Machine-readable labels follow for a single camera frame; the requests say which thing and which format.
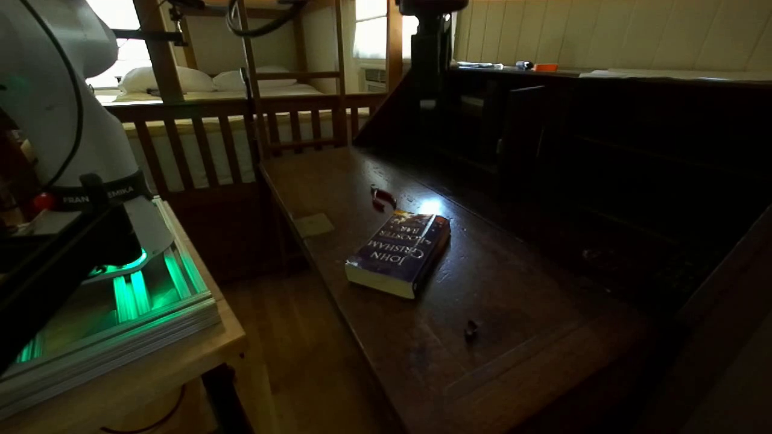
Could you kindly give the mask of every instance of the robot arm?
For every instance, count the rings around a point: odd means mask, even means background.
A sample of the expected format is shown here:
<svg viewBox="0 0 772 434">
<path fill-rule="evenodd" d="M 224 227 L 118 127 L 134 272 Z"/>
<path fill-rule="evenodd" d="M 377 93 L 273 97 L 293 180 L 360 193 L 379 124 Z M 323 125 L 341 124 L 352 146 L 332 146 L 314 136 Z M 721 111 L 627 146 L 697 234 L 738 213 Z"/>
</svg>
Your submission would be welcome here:
<svg viewBox="0 0 772 434">
<path fill-rule="evenodd" d="M 121 124 L 84 85 L 118 55 L 95 10 L 84 0 L 7 0 L 0 40 L 0 109 L 34 142 L 46 190 L 81 208 L 80 178 L 97 174 L 112 198 L 145 193 Z"/>
</svg>

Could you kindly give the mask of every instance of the black cable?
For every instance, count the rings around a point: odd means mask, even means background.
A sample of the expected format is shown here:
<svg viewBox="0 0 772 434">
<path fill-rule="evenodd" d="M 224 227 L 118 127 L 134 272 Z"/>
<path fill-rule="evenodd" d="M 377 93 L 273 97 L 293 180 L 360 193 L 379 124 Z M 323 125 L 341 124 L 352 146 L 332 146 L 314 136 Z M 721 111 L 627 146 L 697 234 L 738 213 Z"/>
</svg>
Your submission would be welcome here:
<svg viewBox="0 0 772 434">
<path fill-rule="evenodd" d="M 171 410 L 168 410 L 162 420 L 157 420 L 157 423 L 151 423 L 151 424 L 148 424 L 148 427 L 139 427 L 139 430 L 112 430 L 112 427 L 100 427 L 100 432 L 107 432 L 107 434 L 139 434 L 139 432 L 157 430 L 157 427 L 166 424 L 166 423 L 177 415 L 177 410 L 182 407 L 182 402 L 183 402 L 183 397 L 185 397 L 185 390 L 188 390 L 188 383 L 179 388 L 179 395 L 177 395 L 177 402 L 171 404 Z"/>
<path fill-rule="evenodd" d="M 66 69 L 68 69 L 68 77 L 71 77 L 71 86 L 72 86 L 72 93 L 75 93 L 75 137 L 72 137 L 72 144 L 71 144 L 71 154 L 66 156 L 66 162 L 60 165 L 60 168 L 44 183 L 44 190 L 50 189 L 62 174 L 66 168 L 72 165 L 78 149 L 80 149 L 80 140 L 81 140 L 81 93 L 80 93 L 80 77 L 75 75 L 75 68 L 62 48 L 62 43 L 56 39 L 56 33 L 50 31 L 50 27 L 46 23 L 46 19 L 27 3 L 21 0 L 21 4 L 27 7 L 27 11 L 36 19 L 36 23 L 44 29 L 44 33 L 50 39 L 56 52 L 60 55 L 60 61 L 66 63 Z"/>
<path fill-rule="evenodd" d="M 239 0 L 229 0 L 224 21 L 226 21 L 226 29 L 229 29 L 235 36 L 256 39 L 256 36 L 266 36 L 266 33 L 285 27 L 290 19 L 294 19 L 294 17 L 299 15 L 299 10 L 302 10 L 303 4 L 306 4 L 306 0 L 294 0 L 293 7 L 285 10 L 285 15 L 274 17 L 274 19 L 268 21 L 266 27 L 243 29 L 243 27 L 237 21 L 237 11 L 242 11 L 242 10 L 239 10 Z"/>
</svg>

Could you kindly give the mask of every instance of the wall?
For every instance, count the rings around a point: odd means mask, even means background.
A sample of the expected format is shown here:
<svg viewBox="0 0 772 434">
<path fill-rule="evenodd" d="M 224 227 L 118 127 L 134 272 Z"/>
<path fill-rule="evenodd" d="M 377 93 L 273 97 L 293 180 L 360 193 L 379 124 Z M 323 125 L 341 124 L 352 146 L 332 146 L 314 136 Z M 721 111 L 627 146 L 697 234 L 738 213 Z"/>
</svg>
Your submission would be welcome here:
<svg viewBox="0 0 772 434">
<path fill-rule="evenodd" d="M 772 69 L 770 0 L 470 0 L 459 61 Z"/>
</svg>

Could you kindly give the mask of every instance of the wooden floor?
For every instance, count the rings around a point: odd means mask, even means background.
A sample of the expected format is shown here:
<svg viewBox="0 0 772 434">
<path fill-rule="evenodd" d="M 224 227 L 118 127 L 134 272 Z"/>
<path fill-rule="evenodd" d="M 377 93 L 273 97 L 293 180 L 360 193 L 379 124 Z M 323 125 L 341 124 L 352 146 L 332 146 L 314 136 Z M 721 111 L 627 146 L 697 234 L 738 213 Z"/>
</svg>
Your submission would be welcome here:
<svg viewBox="0 0 772 434">
<path fill-rule="evenodd" d="M 403 432 L 314 272 L 239 283 L 224 296 L 248 333 L 248 353 L 235 369 L 258 434 Z M 148 427 L 179 395 L 148 402 L 109 430 Z M 151 432 L 218 432 L 200 380 L 185 386 L 182 407 Z"/>
</svg>

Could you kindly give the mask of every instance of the book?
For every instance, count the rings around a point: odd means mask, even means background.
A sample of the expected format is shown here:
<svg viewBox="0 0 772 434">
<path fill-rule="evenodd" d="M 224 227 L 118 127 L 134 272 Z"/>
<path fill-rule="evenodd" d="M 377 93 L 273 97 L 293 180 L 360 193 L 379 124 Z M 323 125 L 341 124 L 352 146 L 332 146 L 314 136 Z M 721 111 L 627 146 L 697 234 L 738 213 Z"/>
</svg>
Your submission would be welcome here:
<svg viewBox="0 0 772 434">
<path fill-rule="evenodd" d="M 344 259 L 344 277 L 369 289 L 416 298 L 448 238 L 451 224 L 442 215 L 393 213 L 360 251 Z"/>
</svg>

